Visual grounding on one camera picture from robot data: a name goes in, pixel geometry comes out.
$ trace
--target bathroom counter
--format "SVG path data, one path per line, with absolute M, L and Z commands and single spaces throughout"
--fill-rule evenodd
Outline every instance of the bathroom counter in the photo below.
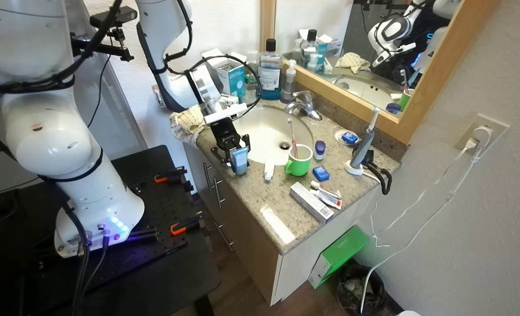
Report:
M 261 106 L 282 110 L 282 104 L 279 103 L 259 103 L 256 108 Z M 224 183 L 231 189 L 231 192 L 238 197 L 238 201 L 245 206 L 245 210 L 259 224 L 259 227 L 267 232 L 282 255 L 305 241 L 323 225 L 328 225 L 317 224 L 289 197 L 289 187 L 293 183 L 298 182 L 309 189 L 310 182 L 316 182 L 316 178 L 310 175 L 312 168 L 323 166 L 328 171 L 330 180 L 323 183 L 323 189 L 330 192 L 340 192 L 342 211 L 351 208 L 358 199 L 377 187 L 374 180 L 353 178 L 344 171 L 346 162 L 351 159 L 351 150 L 335 141 L 335 134 L 344 131 L 342 127 L 324 117 L 321 122 L 310 120 L 307 117 L 300 117 L 300 120 L 309 127 L 314 141 L 323 141 L 326 145 L 324 159 L 321 162 L 310 160 L 310 169 L 303 178 L 286 176 L 282 171 L 284 168 L 275 166 L 272 182 L 265 183 L 263 164 L 256 162 L 249 162 L 247 175 L 237 178 L 210 153 L 210 148 L 216 145 L 210 129 L 205 129 L 196 141 L 196 146 L 203 153 L 205 160 L 217 171 L 221 178 L 224 178 Z M 379 150 L 374 150 L 374 164 L 389 173 L 398 169 L 398 164 L 382 155 Z M 335 215 L 330 222 L 339 220 L 342 211 L 333 211 Z

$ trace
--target electrical outlet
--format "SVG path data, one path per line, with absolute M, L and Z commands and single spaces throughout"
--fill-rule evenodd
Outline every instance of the electrical outlet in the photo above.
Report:
M 484 115 L 476 115 L 474 122 L 470 124 L 470 127 L 465 131 L 465 134 L 458 139 L 458 143 L 454 145 L 456 150 L 463 150 L 465 145 L 467 145 L 467 139 L 472 138 L 474 134 L 474 129 L 477 127 L 486 127 L 491 131 L 491 139 L 490 143 L 486 145 L 486 148 L 483 148 L 483 153 L 491 146 L 495 145 L 495 141 L 498 138 L 502 138 L 505 134 L 505 131 L 509 129 L 509 125 L 498 122 L 498 120 L 493 120 L 493 118 L 488 118 Z M 467 155 L 474 155 L 477 148 L 472 148 L 467 152 Z

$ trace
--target power cord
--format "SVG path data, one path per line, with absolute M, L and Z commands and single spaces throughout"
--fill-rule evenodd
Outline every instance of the power cord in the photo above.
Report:
M 105 73 L 105 67 L 108 64 L 108 59 L 110 55 L 107 55 L 103 66 L 101 66 L 101 71 L 100 71 L 100 80 L 98 80 L 98 101 L 96 101 L 96 106 L 94 106 L 94 111 L 91 113 L 91 118 L 87 122 L 87 127 L 91 127 L 91 124 L 94 122 L 96 115 L 98 115 L 98 110 L 100 110 L 100 103 L 101 103 L 101 81 L 103 81 L 103 73 Z
M 86 283 L 84 283 L 84 289 L 82 289 L 82 292 L 80 292 L 80 304 L 82 304 L 84 296 L 86 296 L 86 292 L 87 292 L 87 289 L 89 289 L 89 283 L 94 280 L 98 269 L 101 268 L 101 264 L 103 264 L 103 261 L 105 261 L 107 247 L 108 247 L 108 238 L 103 236 L 103 239 L 101 239 L 101 255 L 100 255 L 100 261 L 98 261 L 96 268 L 91 271 L 89 278 L 87 278 Z
M 84 276 L 86 276 L 86 269 L 87 269 L 87 262 L 89 262 L 89 247 L 87 247 L 87 238 L 84 232 L 84 227 L 80 224 L 80 220 L 77 218 L 77 215 L 72 211 L 72 208 L 68 206 L 68 203 L 63 204 L 64 215 L 70 218 L 70 222 L 73 224 L 73 227 L 79 232 L 80 243 L 79 243 L 79 255 L 82 250 L 82 261 L 79 266 L 79 273 L 77 273 L 77 282 L 73 287 L 73 296 L 72 296 L 72 306 L 70 306 L 70 315 L 80 315 L 80 303 L 82 303 L 82 289 L 84 289 Z
M 469 150 L 472 150 L 472 148 L 476 148 L 476 146 L 477 146 L 477 143 L 470 138 L 470 139 L 467 141 L 465 148 L 454 157 L 454 160 L 446 168 L 446 171 L 442 173 L 442 176 L 437 178 L 437 180 L 433 182 L 432 187 L 437 187 L 437 185 L 444 180 L 444 176 L 447 175 L 447 171 L 454 166 L 454 162 L 458 162 L 458 160 L 460 160 Z M 474 164 L 479 160 L 479 157 L 481 157 L 481 150 L 476 152 L 476 155 L 472 157 L 472 160 L 470 160 L 467 171 L 465 171 L 463 176 L 458 180 L 458 183 L 454 185 L 454 189 L 447 194 L 447 197 L 446 197 L 446 201 L 440 204 L 440 208 L 439 208 L 435 213 L 432 213 L 432 217 L 428 217 L 428 218 L 425 220 L 425 224 L 416 231 L 416 234 L 411 238 L 411 241 L 409 241 L 404 248 L 400 248 L 400 250 L 393 252 L 391 255 L 388 255 L 384 261 L 377 262 L 377 264 L 367 273 L 367 276 L 365 276 L 365 283 L 363 283 L 363 292 L 361 292 L 361 301 L 360 301 L 360 315 L 363 315 L 363 304 L 365 304 L 367 287 L 368 287 L 368 280 L 370 280 L 372 273 L 374 273 L 375 269 L 379 269 L 381 266 L 384 266 L 386 262 L 389 262 L 391 259 L 398 257 L 400 254 L 404 254 L 405 250 L 409 250 L 409 248 L 412 247 L 412 243 L 418 239 L 418 236 L 423 232 L 423 229 L 425 229 L 425 227 L 426 227 L 426 225 L 428 225 L 428 224 L 439 215 L 439 213 L 442 213 L 442 211 L 451 204 L 453 197 L 456 196 L 456 192 L 460 190 L 460 187 L 462 187 L 462 185 L 465 183 L 465 180 L 469 178 L 469 175 L 470 175 Z M 425 194 L 426 194 L 428 189 L 425 189 L 425 190 L 418 196 L 418 199 L 416 199 L 409 208 L 405 208 L 405 210 L 400 213 L 400 217 L 395 218 L 395 220 L 384 229 L 384 231 L 391 229 L 400 218 L 405 217 L 405 213 L 407 213 L 409 210 L 412 210 L 414 206 L 418 206 L 419 201 L 425 197 Z

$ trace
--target white plug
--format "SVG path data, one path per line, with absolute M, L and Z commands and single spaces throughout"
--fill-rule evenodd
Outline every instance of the white plug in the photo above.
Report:
M 472 139 L 476 141 L 476 153 L 484 153 L 491 143 L 493 131 L 486 125 L 479 125 L 472 131 Z

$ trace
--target brush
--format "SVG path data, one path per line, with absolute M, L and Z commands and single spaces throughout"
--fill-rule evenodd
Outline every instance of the brush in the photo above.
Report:
M 288 125 L 289 125 L 289 131 L 291 131 L 291 155 L 296 159 L 295 129 L 293 129 L 291 118 L 288 118 Z

